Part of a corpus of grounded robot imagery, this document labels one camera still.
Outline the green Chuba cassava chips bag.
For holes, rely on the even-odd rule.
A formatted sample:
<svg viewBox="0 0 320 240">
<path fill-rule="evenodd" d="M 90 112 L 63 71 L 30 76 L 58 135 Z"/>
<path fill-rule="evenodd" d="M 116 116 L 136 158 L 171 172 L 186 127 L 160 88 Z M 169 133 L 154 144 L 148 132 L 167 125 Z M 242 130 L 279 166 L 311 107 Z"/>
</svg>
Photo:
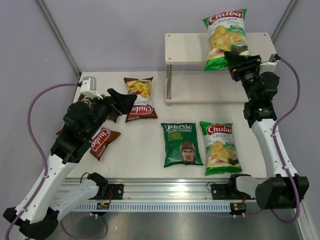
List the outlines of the green Chuba cassava chips bag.
<svg viewBox="0 0 320 240">
<path fill-rule="evenodd" d="M 208 36 L 208 54 L 204 71 L 217 71 L 228 67 L 226 52 L 249 56 L 250 49 L 245 32 L 247 9 L 223 11 L 204 18 Z"/>
</svg>

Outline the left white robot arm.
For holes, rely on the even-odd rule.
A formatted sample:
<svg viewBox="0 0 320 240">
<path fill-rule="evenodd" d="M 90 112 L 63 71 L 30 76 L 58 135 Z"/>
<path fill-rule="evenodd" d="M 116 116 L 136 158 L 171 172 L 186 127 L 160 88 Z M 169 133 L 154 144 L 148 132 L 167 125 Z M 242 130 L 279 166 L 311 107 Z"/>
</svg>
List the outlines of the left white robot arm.
<svg viewBox="0 0 320 240">
<path fill-rule="evenodd" d="M 44 170 L 31 191 L 15 207 L 7 208 L 3 217 L 28 239 L 45 240 L 71 210 L 91 198 L 108 195 L 108 180 L 97 172 L 90 173 L 83 182 L 57 200 L 54 196 L 67 175 L 90 149 L 92 139 L 108 116 L 131 112 L 136 95 L 121 94 L 112 88 L 108 96 L 94 100 L 92 107 L 75 102 L 63 117 L 62 133 L 44 159 Z"/>
</svg>

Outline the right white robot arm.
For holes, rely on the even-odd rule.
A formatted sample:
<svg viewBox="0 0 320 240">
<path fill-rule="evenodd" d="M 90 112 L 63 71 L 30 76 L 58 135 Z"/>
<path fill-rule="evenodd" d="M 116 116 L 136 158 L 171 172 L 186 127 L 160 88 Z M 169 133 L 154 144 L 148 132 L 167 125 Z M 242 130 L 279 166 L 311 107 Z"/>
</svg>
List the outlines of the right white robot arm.
<svg viewBox="0 0 320 240">
<path fill-rule="evenodd" d="M 241 82 L 248 101 L 244 118 L 255 135 L 266 169 L 266 180 L 248 174 L 233 174 L 228 180 L 227 193 L 232 198 L 247 194 L 256 199 L 262 210 L 298 209 L 309 181 L 299 176 L 283 145 L 273 97 L 278 92 L 280 78 L 271 71 L 261 72 L 261 57 L 241 56 L 225 52 L 231 78 Z"/>
</svg>

